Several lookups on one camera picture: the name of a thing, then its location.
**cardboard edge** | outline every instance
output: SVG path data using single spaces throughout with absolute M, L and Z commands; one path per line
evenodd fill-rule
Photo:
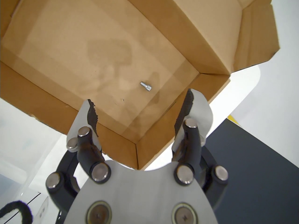
M 78 111 L 0 62 L 0 97 L 24 113 L 37 118 L 53 129 L 67 134 Z M 131 168 L 138 168 L 136 145 L 97 124 L 103 152 Z
M 243 10 L 234 71 L 270 60 L 280 49 L 272 0 L 254 0 Z
M 174 124 L 189 88 L 200 91 L 211 102 L 228 83 L 228 75 L 200 74 L 195 78 L 180 94 L 165 115 L 137 143 L 138 169 L 144 170 L 172 143 Z

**countersunk screw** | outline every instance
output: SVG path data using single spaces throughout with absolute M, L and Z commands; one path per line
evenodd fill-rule
M 110 224 L 111 219 L 111 207 L 104 201 L 93 203 L 86 213 L 87 224 Z
M 140 84 L 142 85 L 142 86 L 144 86 L 145 88 L 146 88 L 146 90 L 147 91 L 150 91 L 151 89 L 152 89 L 152 87 L 150 86 L 150 85 L 148 85 L 148 84 L 146 84 L 146 83 L 144 83 L 144 82 L 140 82 Z
M 198 218 L 195 210 L 187 203 L 177 204 L 172 211 L 173 224 L 196 224 Z

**white wall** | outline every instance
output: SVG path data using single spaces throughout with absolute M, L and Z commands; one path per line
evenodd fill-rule
M 258 85 L 232 115 L 299 167 L 299 0 L 272 0 L 272 5 L 281 49 L 260 64 Z

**white table surface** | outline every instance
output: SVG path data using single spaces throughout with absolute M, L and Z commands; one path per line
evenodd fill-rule
M 219 93 L 219 95 L 211 102 L 210 107 L 213 112 L 213 124 L 210 135 L 244 100 L 244 98 L 253 90 L 260 79 L 259 67 L 252 66 L 250 68 L 235 72 L 230 77 L 230 83 Z M 48 175 L 54 172 L 66 152 L 66 135 L 61 135 L 51 152 L 46 157 L 44 163 L 32 180 L 29 188 L 47 194 L 45 182 Z M 172 152 L 171 145 L 155 160 L 146 170 L 160 168 L 171 161 Z M 83 169 L 78 166 L 75 176 L 80 187 L 87 180 L 87 175 Z

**round bolt head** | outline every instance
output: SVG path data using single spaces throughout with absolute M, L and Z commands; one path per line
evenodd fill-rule
M 66 143 L 66 147 L 68 149 L 74 149 L 77 147 L 78 144 L 78 138 L 71 138 L 67 143 Z
M 176 170 L 176 175 L 179 181 L 185 185 L 191 184 L 194 179 L 194 175 L 191 168 L 189 168 L 186 165 L 180 165 Z
M 186 119 L 185 124 L 186 124 L 186 126 L 188 126 L 190 128 L 197 128 L 197 122 L 196 122 L 196 120 L 194 120 L 192 118 Z
M 215 174 L 220 180 L 226 181 L 228 179 L 228 172 L 223 166 L 216 166 Z
M 187 203 L 179 203 L 173 208 L 173 224 L 195 224 L 197 215 L 194 209 Z
M 78 130 L 78 136 L 79 137 L 84 137 L 87 134 L 89 134 L 90 128 L 88 126 L 83 126 Z
M 60 175 L 58 173 L 51 173 L 46 179 L 46 186 L 49 189 L 55 188 L 60 182 Z
M 108 166 L 105 163 L 101 162 L 95 165 L 95 167 L 93 168 L 92 178 L 96 182 L 101 182 L 107 178 L 108 173 L 109 173 Z
M 111 208 L 109 204 L 104 201 L 98 201 L 92 204 L 86 214 L 87 224 L 109 224 L 111 218 Z
M 147 91 L 150 91 L 152 89 L 152 87 L 150 86 L 150 85 L 148 85 L 147 87 L 146 87 L 146 90 Z

